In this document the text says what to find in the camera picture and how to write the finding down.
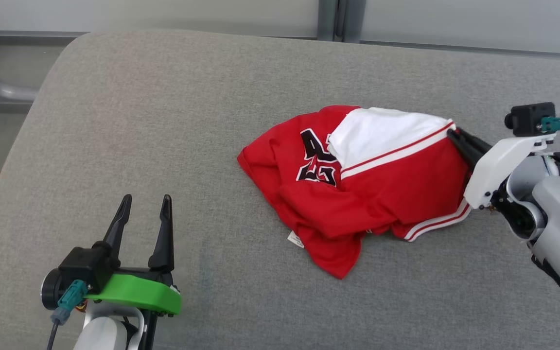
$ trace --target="red jersey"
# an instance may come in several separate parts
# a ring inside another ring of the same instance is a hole
[[[367,232],[413,241],[468,215],[451,128],[422,113],[329,106],[274,126],[238,161],[313,261],[342,279]]]

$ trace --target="green bracket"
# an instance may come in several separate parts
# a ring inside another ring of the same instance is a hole
[[[158,313],[180,313],[178,292],[163,283],[133,275],[112,275],[100,294],[88,294],[86,299],[104,300]]]

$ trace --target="white label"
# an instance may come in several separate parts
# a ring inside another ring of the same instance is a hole
[[[289,234],[287,240],[293,242],[295,245],[297,245],[300,248],[304,248],[304,244],[302,243],[302,240],[299,239],[298,235],[296,235],[295,232],[293,231],[291,231],[291,234]]]
[[[174,292],[178,293],[178,295],[180,295],[180,290],[178,290],[178,287],[175,286],[175,284],[171,285],[170,289],[173,290]]]

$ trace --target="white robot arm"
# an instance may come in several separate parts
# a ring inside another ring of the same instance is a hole
[[[551,103],[517,106],[505,124],[518,137],[493,147],[463,129],[449,133],[472,170],[464,197],[473,208],[501,212],[560,287],[560,153],[539,153],[553,143],[560,118]]]

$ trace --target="gray cushion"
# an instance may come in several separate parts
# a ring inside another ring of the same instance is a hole
[[[553,101],[560,60],[182,31],[89,34],[49,73],[0,177],[0,343],[45,346],[38,292],[74,246],[102,238],[133,195],[121,260],[145,266],[174,201],[182,314],[158,349],[560,349],[560,290],[497,213],[409,244],[367,237],[336,280],[236,156],[332,104],[453,118],[489,142],[511,106]],[[560,149],[560,136],[554,149]],[[78,313],[58,332],[70,349]]]

